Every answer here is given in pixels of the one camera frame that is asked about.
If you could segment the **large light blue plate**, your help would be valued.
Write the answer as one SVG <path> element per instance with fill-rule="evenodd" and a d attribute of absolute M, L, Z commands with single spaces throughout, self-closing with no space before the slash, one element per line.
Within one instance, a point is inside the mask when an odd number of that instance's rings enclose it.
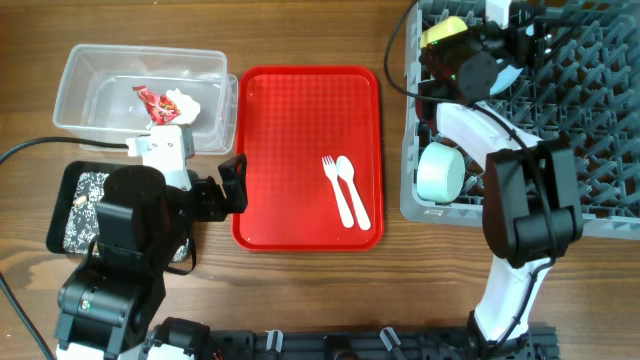
<path fill-rule="evenodd" d="M 506 90 L 536 58 L 535 26 L 531 21 L 500 29 L 493 39 L 490 54 L 498 64 L 498 75 L 490 89 L 491 95 Z"/>

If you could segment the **yellow plastic cup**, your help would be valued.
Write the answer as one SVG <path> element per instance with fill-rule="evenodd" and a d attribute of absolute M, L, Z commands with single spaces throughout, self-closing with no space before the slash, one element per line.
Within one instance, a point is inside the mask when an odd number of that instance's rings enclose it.
<path fill-rule="evenodd" d="M 468 28 L 463 19 L 457 16 L 450 16 L 436 25 L 428 28 L 422 33 L 420 47 L 424 48 L 430 43 L 434 43 L 443 38 L 465 31 Z"/>

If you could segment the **white plastic fork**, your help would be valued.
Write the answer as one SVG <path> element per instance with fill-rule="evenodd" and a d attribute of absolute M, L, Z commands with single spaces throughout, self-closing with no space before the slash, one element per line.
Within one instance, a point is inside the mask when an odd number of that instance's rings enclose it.
<path fill-rule="evenodd" d="M 337 167 L 331 156 L 322 157 L 323 169 L 333 188 L 341 223 L 345 228 L 354 226 L 354 219 L 338 182 Z"/>

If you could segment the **white plastic spoon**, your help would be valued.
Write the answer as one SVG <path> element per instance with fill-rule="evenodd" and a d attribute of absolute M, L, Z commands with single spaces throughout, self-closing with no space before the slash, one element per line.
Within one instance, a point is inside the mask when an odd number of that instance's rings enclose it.
<path fill-rule="evenodd" d="M 346 183 L 355 211 L 356 220 L 361 230 L 371 229 L 371 220 L 355 185 L 355 169 L 348 157 L 341 155 L 337 158 L 338 176 Z"/>

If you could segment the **food leftovers rice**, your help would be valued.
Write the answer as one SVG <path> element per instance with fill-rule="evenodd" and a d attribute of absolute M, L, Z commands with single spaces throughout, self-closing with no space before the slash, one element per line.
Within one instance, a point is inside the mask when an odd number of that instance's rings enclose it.
<path fill-rule="evenodd" d="M 86 255 L 89 244 L 99 234 L 96 205 L 104 196 L 105 172 L 83 172 L 77 181 L 62 248 L 67 254 Z"/>

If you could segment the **mint green bowl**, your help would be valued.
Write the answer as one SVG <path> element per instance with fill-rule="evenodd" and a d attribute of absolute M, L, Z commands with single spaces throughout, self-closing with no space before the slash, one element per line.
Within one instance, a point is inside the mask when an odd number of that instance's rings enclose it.
<path fill-rule="evenodd" d="M 453 202 L 461 192 L 465 177 L 462 154 L 440 143 L 423 151 L 416 174 L 418 196 L 426 201 Z"/>

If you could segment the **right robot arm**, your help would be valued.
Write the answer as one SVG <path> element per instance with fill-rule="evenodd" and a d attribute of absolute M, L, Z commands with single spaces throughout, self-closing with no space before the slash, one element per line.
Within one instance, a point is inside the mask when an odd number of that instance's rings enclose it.
<path fill-rule="evenodd" d="M 421 155 L 421 198 L 453 202 L 470 156 L 484 172 L 482 227 L 493 253 L 483 297 L 467 325 L 468 356 L 492 359 L 523 349 L 528 317 L 544 278 L 582 235 L 572 149 L 512 125 L 487 99 L 544 57 L 544 35 L 508 19 L 470 26 L 449 16 L 419 40 L 428 81 L 419 84 L 415 113 L 454 148 L 428 146 Z"/>

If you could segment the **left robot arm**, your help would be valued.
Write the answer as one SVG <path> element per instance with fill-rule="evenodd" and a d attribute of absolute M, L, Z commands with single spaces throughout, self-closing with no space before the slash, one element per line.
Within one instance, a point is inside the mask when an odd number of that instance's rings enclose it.
<path fill-rule="evenodd" d="M 246 156 L 218 171 L 220 183 L 198 179 L 190 190 L 144 165 L 109 174 L 96 205 L 99 232 L 58 295 L 57 354 L 116 359 L 145 340 L 166 295 L 164 273 L 193 224 L 222 222 L 248 205 Z"/>

